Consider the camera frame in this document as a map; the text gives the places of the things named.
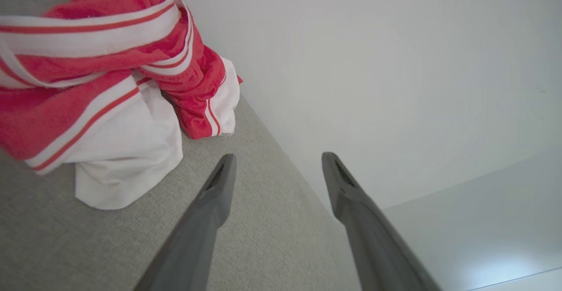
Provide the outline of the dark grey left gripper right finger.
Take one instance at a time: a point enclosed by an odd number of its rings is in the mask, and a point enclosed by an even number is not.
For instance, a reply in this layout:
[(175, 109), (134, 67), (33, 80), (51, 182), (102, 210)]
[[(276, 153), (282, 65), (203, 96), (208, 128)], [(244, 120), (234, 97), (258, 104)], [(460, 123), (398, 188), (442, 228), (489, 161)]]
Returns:
[(345, 227), (363, 291), (441, 288), (333, 152), (321, 157), (332, 211)]

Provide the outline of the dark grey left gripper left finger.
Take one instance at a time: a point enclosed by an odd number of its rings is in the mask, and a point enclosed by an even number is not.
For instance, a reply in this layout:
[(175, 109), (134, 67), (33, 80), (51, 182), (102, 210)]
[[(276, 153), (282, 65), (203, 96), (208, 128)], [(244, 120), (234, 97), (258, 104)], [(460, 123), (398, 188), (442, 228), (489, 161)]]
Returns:
[(204, 291), (219, 228), (231, 211), (237, 160), (219, 159), (207, 181), (139, 279), (137, 291)]

